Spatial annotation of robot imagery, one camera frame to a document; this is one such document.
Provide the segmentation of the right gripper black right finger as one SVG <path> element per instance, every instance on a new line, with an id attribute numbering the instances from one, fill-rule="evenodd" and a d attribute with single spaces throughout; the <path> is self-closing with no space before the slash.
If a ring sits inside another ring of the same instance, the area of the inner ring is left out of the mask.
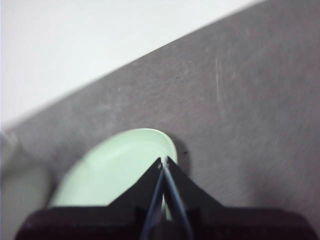
<path id="1" fill-rule="evenodd" d="M 196 185 L 171 159 L 164 164 L 171 208 L 194 240 L 316 240 L 301 214 L 278 208 L 232 207 Z"/>

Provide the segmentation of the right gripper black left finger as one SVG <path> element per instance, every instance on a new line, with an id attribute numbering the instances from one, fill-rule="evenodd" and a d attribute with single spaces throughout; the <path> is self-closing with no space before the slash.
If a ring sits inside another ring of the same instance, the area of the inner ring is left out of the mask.
<path id="1" fill-rule="evenodd" d="M 137 240 L 161 174 L 158 158 L 109 205 L 51 207 L 30 214 L 17 240 Z"/>

